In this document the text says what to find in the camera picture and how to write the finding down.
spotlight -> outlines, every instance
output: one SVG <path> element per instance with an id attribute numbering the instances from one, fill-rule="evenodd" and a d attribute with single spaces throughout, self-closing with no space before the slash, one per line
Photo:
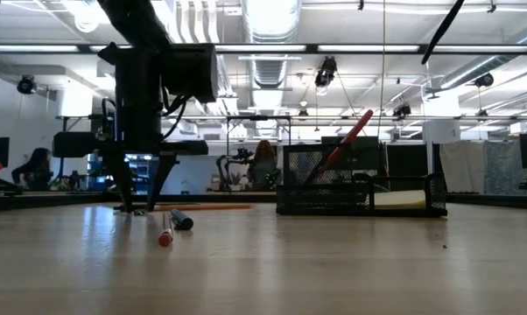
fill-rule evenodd
<path id="1" fill-rule="evenodd" d="M 394 113 L 392 114 L 395 117 L 406 117 L 411 114 L 411 107 L 408 103 L 403 103 L 394 108 Z"/>
<path id="2" fill-rule="evenodd" d="M 325 95 L 327 87 L 334 80 L 334 74 L 337 71 L 337 63 L 334 57 L 327 56 L 320 67 L 314 84 L 316 85 L 316 94 Z"/>
<path id="3" fill-rule="evenodd" d="M 486 109 L 480 109 L 477 113 L 475 113 L 478 117 L 487 117 L 489 116 L 488 111 Z M 483 122 L 485 119 L 478 119 L 478 122 Z"/>
<path id="4" fill-rule="evenodd" d="M 305 80 L 305 74 L 303 73 L 297 73 L 297 78 L 299 78 L 299 81 L 300 83 L 304 86 L 304 87 L 307 87 L 308 86 L 308 81 Z"/>
<path id="5" fill-rule="evenodd" d="M 36 83 L 33 75 L 23 75 L 22 79 L 17 85 L 17 91 L 20 94 L 32 95 L 36 93 Z"/>
<path id="6" fill-rule="evenodd" d="M 474 85 L 478 88 L 481 87 L 491 87 L 493 85 L 493 82 L 495 82 L 495 79 L 493 79 L 493 75 L 491 73 L 486 73 L 482 75 L 481 77 L 475 79 Z"/>

table surface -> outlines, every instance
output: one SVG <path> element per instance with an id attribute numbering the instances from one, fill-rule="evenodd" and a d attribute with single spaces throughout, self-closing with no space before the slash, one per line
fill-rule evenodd
<path id="1" fill-rule="evenodd" d="M 0 213 L 0 314 L 527 314 L 527 210 L 448 219 L 187 213 L 115 204 Z"/>

red hair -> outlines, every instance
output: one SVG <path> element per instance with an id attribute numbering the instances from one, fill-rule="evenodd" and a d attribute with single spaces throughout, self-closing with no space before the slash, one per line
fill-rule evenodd
<path id="1" fill-rule="evenodd" d="M 267 140 L 262 140 L 257 144 L 256 155 L 254 155 L 254 164 L 257 164 L 262 160 L 274 160 L 275 159 L 275 150 L 273 146 Z"/>

dark hair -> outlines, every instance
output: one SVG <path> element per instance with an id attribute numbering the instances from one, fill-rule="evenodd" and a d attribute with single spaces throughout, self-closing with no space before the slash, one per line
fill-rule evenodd
<path id="1" fill-rule="evenodd" d="M 254 155 L 254 164 L 262 160 L 274 160 L 275 150 L 271 143 L 267 140 L 262 140 L 257 144 L 256 155 Z"/>
<path id="2" fill-rule="evenodd" d="M 26 163 L 29 168 L 37 170 L 38 168 L 50 168 L 50 161 L 47 157 L 50 155 L 50 151 L 46 148 L 36 148 L 30 156 L 30 160 Z"/>

robotic arm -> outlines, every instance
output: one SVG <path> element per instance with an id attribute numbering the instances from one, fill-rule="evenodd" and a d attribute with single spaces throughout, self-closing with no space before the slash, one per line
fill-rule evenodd
<path id="1" fill-rule="evenodd" d="M 200 102 L 215 101 L 218 79 L 214 45 L 172 46 L 149 0 L 98 0 L 98 4 L 134 48 L 158 56 L 162 85 L 170 94 L 193 96 Z M 118 51 L 114 47 L 99 56 L 117 64 Z"/>
<path id="2" fill-rule="evenodd" d="M 220 177 L 220 182 L 219 182 L 219 190 L 220 191 L 223 191 L 223 190 L 228 190 L 230 188 L 230 173 L 228 171 L 228 166 L 231 165 L 231 164 L 239 164 L 239 165 L 249 165 L 251 163 L 251 161 L 249 160 L 249 158 L 251 156 L 253 156 L 254 153 L 253 152 L 250 152 L 244 148 L 240 148 L 238 149 L 238 152 L 236 153 L 236 155 L 234 156 L 226 156 L 226 155 L 222 155 L 220 156 L 219 158 L 217 158 L 217 168 L 219 169 L 219 177 Z M 225 175 L 223 174 L 222 172 L 222 165 L 221 165 L 221 162 L 223 159 L 228 159 L 230 158 L 231 160 L 228 160 L 227 163 L 225 163 L 225 172 L 227 173 L 227 177 L 225 178 Z"/>
<path id="3" fill-rule="evenodd" d="M 173 45 L 158 21 L 149 0 L 98 0 L 110 23 L 132 45 L 119 48 L 110 43 L 98 56 L 116 68 L 116 119 L 113 137 L 90 132 L 61 132 L 53 139 L 53 155 L 81 158 L 92 151 L 102 156 L 107 170 L 114 176 L 124 209 L 133 209 L 130 196 L 130 168 L 124 154 L 152 154 L 158 166 L 147 196 L 147 210 L 154 208 L 160 190 L 178 154 L 207 155 L 205 141 L 169 143 L 164 139 L 161 118 L 195 97 L 200 102 L 214 102 L 217 94 L 217 66 L 214 45 Z M 172 104 L 166 93 L 177 95 Z M 166 112 L 162 114 L 163 103 Z"/>

